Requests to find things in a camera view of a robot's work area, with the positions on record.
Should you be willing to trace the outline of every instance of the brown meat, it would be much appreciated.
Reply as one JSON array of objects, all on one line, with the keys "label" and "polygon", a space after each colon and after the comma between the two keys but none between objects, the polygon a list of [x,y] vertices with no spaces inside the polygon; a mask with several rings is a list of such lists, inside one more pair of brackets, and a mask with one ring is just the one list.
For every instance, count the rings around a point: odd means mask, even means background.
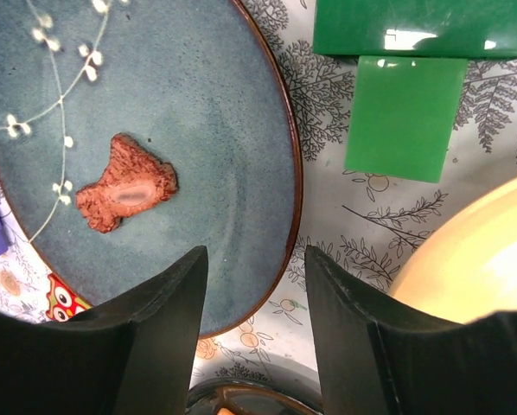
[{"label": "brown meat", "polygon": [[123,218],[151,209],[177,191],[172,165],[120,133],[111,140],[111,159],[101,178],[76,193],[76,207],[91,229],[108,233]]}]

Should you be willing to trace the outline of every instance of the gray-blue ceramic plate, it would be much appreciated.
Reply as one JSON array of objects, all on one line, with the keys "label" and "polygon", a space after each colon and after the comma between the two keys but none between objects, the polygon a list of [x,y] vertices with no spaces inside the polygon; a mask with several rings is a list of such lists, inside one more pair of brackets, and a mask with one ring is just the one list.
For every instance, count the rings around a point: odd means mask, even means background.
[{"label": "gray-blue ceramic plate", "polygon": [[[101,234],[68,202],[117,132],[171,162],[180,190]],[[202,335],[266,300],[300,219],[287,92],[239,0],[0,0],[0,179],[35,249],[92,304],[207,246]]]}]

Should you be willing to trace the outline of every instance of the tablecloth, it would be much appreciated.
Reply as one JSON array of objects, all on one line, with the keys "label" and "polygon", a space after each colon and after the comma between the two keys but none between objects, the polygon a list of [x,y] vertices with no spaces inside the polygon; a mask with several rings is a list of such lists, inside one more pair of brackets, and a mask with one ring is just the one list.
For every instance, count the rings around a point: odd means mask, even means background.
[{"label": "tablecloth", "polygon": [[[286,381],[289,370],[294,379],[317,387],[305,247],[320,246],[357,278],[386,291],[430,234],[516,177],[517,61],[470,62],[440,183],[349,171],[343,158],[355,65],[312,54],[313,0],[244,3],[290,89],[303,153],[303,219],[289,266],[264,306],[238,328],[199,341],[192,385],[217,376],[276,383]],[[48,268],[27,242],[1,189],[0,214],[12,243],[0,257],[0,310],[43,322]]]}]

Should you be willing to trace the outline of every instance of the green square block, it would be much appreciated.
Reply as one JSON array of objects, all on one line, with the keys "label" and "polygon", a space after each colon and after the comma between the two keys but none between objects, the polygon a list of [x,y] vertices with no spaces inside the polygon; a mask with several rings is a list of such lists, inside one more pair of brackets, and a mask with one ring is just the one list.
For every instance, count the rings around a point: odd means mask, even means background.
[{"label": "green square block", "polygon": [[316,0],[313,51],[517,58],[517,0]]},{"label": "green square block", "polygon": [[361,56],[345,168],[439,182],[468,61]]}]

